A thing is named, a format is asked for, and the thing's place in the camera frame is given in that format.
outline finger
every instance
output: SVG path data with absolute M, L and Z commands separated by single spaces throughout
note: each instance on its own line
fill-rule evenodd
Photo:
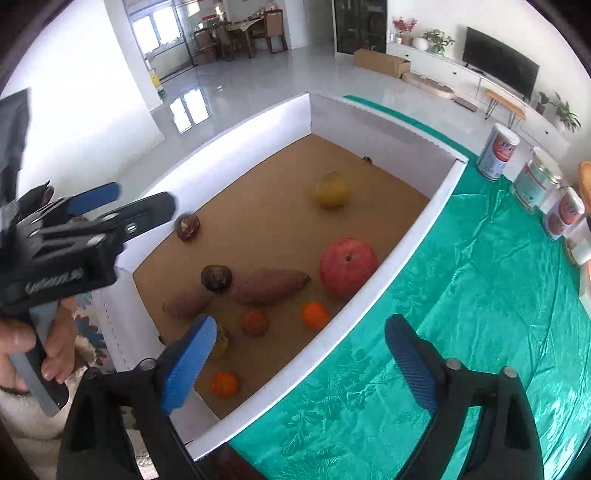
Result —
M 46 358 L 41 366 L 41 373 L 46 380 L 64 383 L 74 370 L 74 348 L 64 348 L 55 358 Z
M 71 312 L 75 312 L 76 308 L 78 307 L 78 302 L 76 301 L 76 297 L 66 297 L 65 299 L 61 299 L 60 304 L 63 305 L 68 310 L 70 310 Z
M 57 308 L 56 318 L 53 320 L 45 342 L 45 352 L 47 356 L 58 356 L 66 346 L 73 350 L 75 339 L 76 322 L 72 316 L 72 311 L 64 304 L 60 303 Z
M 31 350 L 37 337 L 35 331 L 17 320 L 0 320 L 0 353 L 10 355 Z
M 26 393 L 29 388 L 6 355 L 0 355 L 0 387 Z

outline yellow pear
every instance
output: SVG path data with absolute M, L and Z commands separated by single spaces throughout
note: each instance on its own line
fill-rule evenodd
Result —
M 314 200 L 323 208 L 336 208 L 349 201 L 349 186 L 340 173 L 327 174 L 314 187 Z

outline fingernail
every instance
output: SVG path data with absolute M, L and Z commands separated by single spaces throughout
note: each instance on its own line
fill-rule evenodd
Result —
M 28 329 L 17 328 L 12 334 L 12 341 L 15 346 L 30 346 L 33 348 L 35 346 L 35 335 Z
M 41 367 L 41 373 L 43 374 L 43 378 L 45 378 L 45 380 L 51 380 L 56 376 L 55 369 L 51 367 L 45 367 L 45 365 Z

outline sweet potato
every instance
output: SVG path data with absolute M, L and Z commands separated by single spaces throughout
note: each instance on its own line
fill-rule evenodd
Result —
M 203 311 L 212 297 L 213 294 L 203 287 L 188 287 L 165 301 L 162 310 L 178 319 L 193 320 Z
M 270 305 L 300 291 L 310 276 L 299 270 L 264 268 L 235 280 L 230 295 L 243 305 Z

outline blue gripper pad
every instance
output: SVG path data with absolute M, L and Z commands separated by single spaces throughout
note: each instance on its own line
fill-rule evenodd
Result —
M 384 334 L 386 345 L 418 406 L 432 416 L 435 415 L 439 407 L 436 397 L 437 381 L 417 351 L 417 345 L 425 341 L 417 336 L 402 315 L 392 315 L 386 320 Z
M 114 202 L 119 198 L 120 193 L 121 187 L 117 182 L 112 181 L 95 189 L 70 197 L 66 211 L 75 216 L 83 215 L 95 208 Z
M 185 348 L 179 352 L 176 363 L 170 368 L 163 382 L 160 406 L 167 415 L 183 406 L 216 343 L 216 337 L 216 321 L 212 317 L 207 317 L 202 322 L 198 320 L 180 340 Z

